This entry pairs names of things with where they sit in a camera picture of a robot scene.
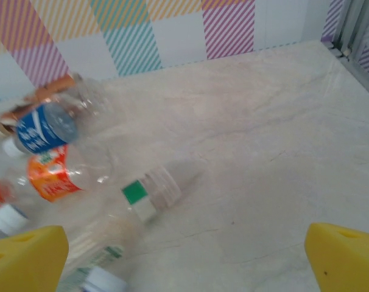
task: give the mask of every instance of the crushed plastic bottle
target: crushed plastic bottle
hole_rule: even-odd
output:
[[[62,218],[60,223],[67,233],[69,253],[57,292],[79,291],[91,269],[109,268],[123,258],[144,225],[173,206],[200,172],[197,161],[174,161],[133,181],[122,189],[123,195],[106,194],[104,206],[97,207],[95,197],[78,204],[74,209],[78,220]]]
[[[17,100],[15,106],[0,114],[0,139],[8,137],[15,132],[15,127],[23,116],[36,108],[39,104],[55,99],[55,93],[65,91],[81,80],[80,75],[64,75],[54,81],[37,88],[31,94]]]
[[[12,205],[0,207],[0,239],[17,234],[29,220]]]
[[[81,292],[126,292],[128,284],[119,277],[95,266],[89,273]]]
[[[71,193],[94,190],[118,175],[109,148],[82,140],[30,157],[27,165],[10,168],[0,179],[0,205],[9,203],[30,220],[48,212],[52,202],[61,206]]]
[[[8,156],[38,154],[107,127],[104,117],[112,108],[104,87],[95,80],[80,80],[51,100],[20,118],[15,134],[2,143]]]

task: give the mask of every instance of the white marble surface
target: white marble surface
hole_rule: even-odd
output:
[[[109,82],[125,183],[206,164],[126,261],[133,291],[319,291],[310,223],[369,232],[369,93],[319,42]]]

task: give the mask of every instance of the bottle cap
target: bottle cap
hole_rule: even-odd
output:
[[[7,155],[13,158],[25,155],[24,152],[22,152],[20,149],[17,148],[17,146],[14,143],[13,137],[9,137],[5,141],[3,141],[2,148]]]
[[[95,266],[83,284],[84,292],[125,292],[128,287],[125,281]]]
[[[29,222],[23,213],[10,204],[0,207],[0,231],[13,235],[20,231]]]

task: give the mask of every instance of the bottle label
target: bottle label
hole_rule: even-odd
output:
[[[122,246],[106,246],[93,255],[92,258],[74,269],[67,278],[61,280],[57,286],[56,292],[78,291],[77,289],[83,285],[90,271],[95,266],[105,269],[113,262],[119,260],[123,254],[124,249]]]
[[[133,181],[122,189],[122,193],[124,193],[129,204],[141,221],[147,222],[158,213],[140,181]]]
[[[45,200],[50,202],[81,190],[68,176],[67,152],[67,145],[60,146],[31,157],[27,164],[30,183]]]
[[[44,109],[47,104],[40,105],[19,120],[16,133],[21,143],[32,153],[41,153],[64,145],[48,124]]]

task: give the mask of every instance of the colorful checkered wallpaper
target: colorful checkered wallpaper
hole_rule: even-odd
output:
[[[98,80],[331,38],[344,0],[0,0],[0,101],[67,72]]]

